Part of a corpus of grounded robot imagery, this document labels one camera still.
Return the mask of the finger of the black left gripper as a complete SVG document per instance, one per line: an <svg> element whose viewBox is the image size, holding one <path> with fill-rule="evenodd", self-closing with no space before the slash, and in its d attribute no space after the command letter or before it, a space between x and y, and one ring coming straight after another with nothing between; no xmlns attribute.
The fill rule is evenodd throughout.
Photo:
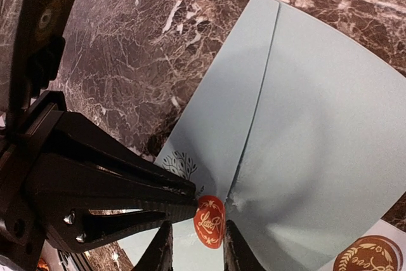
<svg viewBox="0 0 406 271"><path fill-rule="evenodd" d="M50 244L80 253L195 215L194 188L26 188Z"/></svg>

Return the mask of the red round seal sticker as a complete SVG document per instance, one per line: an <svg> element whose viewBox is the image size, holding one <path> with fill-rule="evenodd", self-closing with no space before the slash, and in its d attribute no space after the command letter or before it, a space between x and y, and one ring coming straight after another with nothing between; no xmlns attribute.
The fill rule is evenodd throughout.
<svg viewBox="0 0 406 271"><path fill-rule="evenodd" d="M198 209L193 218L197 237L210 249L218 249L225 231L225 207L215 196L204 195L198 200Z"/></svg>

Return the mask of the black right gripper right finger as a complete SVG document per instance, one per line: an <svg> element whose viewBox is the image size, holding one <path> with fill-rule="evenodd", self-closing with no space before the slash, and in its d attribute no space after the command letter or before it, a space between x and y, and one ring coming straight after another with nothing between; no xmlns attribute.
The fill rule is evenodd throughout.
<svg viewBox="0 0 406 271"><path fill-rule="evenodd" d="M225 223L223 259L225 271L265 271L232 220Z"/></svg>

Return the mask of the white sticker sheet with seals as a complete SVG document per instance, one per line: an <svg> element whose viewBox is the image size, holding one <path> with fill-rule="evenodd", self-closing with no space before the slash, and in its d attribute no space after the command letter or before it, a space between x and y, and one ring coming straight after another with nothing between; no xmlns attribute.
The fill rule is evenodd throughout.
<svg viewBox="0 0 406 271"><path fill-rule="evenodd" d="M320 270L405 270L405 232L379 220Z"/></svg>

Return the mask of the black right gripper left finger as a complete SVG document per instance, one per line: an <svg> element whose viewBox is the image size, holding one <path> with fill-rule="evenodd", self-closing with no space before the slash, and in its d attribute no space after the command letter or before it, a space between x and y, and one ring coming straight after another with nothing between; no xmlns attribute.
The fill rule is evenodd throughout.
<svg viewBox="0 0 406 271"><path fill-rule="evenodd" d="M173 227L165 221L155 234L148 248L133 268L133 271L173 270Z"/></svg>

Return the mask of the blue-grey envelope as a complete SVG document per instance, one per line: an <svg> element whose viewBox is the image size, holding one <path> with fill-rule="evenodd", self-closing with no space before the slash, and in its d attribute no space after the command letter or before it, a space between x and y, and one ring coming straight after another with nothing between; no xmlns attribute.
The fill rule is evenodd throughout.
<svg viewBox="0 0 406 271"><path fill-rule="evenodd" d="M249 0L155 159L225 207L265 270L320 270L405 194L405 78L278 0ZM175 270L222 270L193 219Z"/></svg>

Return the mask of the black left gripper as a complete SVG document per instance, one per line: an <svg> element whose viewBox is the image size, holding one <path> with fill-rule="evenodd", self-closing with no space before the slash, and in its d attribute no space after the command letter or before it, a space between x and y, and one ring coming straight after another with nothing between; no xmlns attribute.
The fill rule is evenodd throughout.
<svg viewBox="0 0 406 271"><path fill-rule="evenodd" d="M1 130L1 265L11 270L35 270L46 238L25 189L36 202L196 202L192 182L66 109L61 91L44 91Z"/></svg>

